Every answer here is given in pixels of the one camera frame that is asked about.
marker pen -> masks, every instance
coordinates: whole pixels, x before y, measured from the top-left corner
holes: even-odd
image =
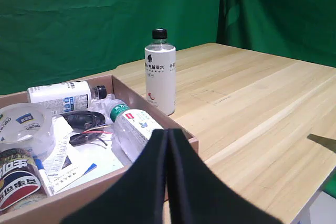
[[[49,180],[49,177],[46,173],[46,170],[44,170],[42,161],[39,160],[38,158],[34,158],[34,161],[35,161],[35,164],[36,164],[37,169],[38,169],[41,184],[43,185],[43,188],[46,191],[47,196],[50,197],[50,196],[54,195],[54,187]]]

red wire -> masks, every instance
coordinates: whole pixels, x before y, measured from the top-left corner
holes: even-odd
[[[88,134],[88,133],[105,133],[105,134],[113,134],[112,132],[109,131],[84,131],[82,134]]]

clear plastic bottle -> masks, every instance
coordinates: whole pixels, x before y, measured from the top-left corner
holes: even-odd
[[[131,109],[121,100],[113,100],[106,110],[114,122],[113,131],[120,147],[132,162],[142,152],[153,130],[162,129],[147,112]]]
[[[85,110],[107,95],[105,86],[91,87],[86,81],[64,82],[27,90],[28,101],[49,109],[51,115]]]
[[[176,48],[167,43],[166,29],[154,29],[145,47],[147,101],[167,115],[175,111]]]

green curtain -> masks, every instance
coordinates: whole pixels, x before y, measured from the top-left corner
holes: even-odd
[[[336,67],[336,0],[222,0],[218,42]],[[336,175],[325,191],[336,198]]]
[[[219,0],[0,0],[0,94],[143,58],[153,28],[183,49],[216,42]]]

wooden table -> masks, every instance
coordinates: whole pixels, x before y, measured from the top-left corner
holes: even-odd
[[[109,72],[145,96],[144,61]],[[307,139],[336,139],[335,105],[335,68],[218,44],[177,52],[171,117],[225,184],[284,223],[298,220],[335,168],[332,144]]]

